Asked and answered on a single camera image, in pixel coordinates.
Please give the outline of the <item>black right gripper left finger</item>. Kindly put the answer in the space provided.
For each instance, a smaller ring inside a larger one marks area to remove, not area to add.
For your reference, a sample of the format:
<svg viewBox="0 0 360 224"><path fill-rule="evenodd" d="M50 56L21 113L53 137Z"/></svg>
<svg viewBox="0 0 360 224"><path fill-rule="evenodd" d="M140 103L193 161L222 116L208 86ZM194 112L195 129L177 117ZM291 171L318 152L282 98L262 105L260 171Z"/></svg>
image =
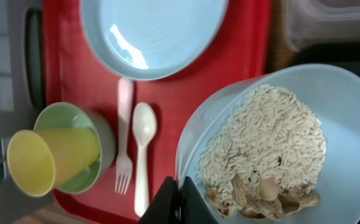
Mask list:
<svg viewBox="0 0 360 224"><path fill-rule="evenodd" d="M166 177L138 224L176 224L177 182Z"/></svg>

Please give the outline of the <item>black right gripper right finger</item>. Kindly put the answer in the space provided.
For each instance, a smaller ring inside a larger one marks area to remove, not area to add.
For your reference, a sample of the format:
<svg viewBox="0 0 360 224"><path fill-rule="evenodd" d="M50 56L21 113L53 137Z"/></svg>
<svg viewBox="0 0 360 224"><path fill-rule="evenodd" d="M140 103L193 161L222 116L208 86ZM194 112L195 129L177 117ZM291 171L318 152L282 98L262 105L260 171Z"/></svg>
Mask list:
<svg viewBox="0 0 360 224"><path fill-rule="evenodd" d="M190 177L180 190L180 224L217 224Z"/></svg>

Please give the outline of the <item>rice and peanut shells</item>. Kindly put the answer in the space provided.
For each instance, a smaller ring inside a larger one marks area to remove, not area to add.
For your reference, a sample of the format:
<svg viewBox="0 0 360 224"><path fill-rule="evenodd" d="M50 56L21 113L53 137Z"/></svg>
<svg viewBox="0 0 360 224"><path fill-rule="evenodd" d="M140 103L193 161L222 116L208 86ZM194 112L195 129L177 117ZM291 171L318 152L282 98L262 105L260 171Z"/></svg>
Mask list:
<svg viewBox="0 0 360 224"><path fill-rule="evenodd" d="M221 217L279 221L318 204L325 153L321 123L310 108L286 88L262 85L208 141L196 177Z"/></svg>

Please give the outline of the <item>yellow plastic cup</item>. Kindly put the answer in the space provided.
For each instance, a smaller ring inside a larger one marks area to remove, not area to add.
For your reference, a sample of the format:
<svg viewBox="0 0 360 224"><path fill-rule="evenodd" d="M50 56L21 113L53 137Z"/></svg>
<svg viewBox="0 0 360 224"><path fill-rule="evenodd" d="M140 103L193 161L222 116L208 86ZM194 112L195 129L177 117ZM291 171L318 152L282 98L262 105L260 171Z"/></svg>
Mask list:
<svg viewBox="0 0 360 224"><path fill-rule="evenodd" d="M99 141L89 128L22 130L11 138L7 164L16 185L43 197L92 165Z"/></svg>

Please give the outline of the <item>light blue bowl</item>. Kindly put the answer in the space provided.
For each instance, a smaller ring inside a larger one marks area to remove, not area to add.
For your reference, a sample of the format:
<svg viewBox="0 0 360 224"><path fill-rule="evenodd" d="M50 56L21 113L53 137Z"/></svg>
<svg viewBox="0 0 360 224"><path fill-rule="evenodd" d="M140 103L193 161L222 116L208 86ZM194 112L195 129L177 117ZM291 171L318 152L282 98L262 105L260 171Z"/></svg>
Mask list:
<svg viewBox="0 0 360 224"><path fill-rule="evenodd" d="M294 92L321 121L328 144L316 186L319 204L287 216L283 222L357 223L360 220L360 78L332 65L297 65L228 85L211 95L192 114L178 142L179 189L185 177L190 177L202 196L201 184L196 181L201 153L233 108L241 104L242 96L263 84Z"/></svg>

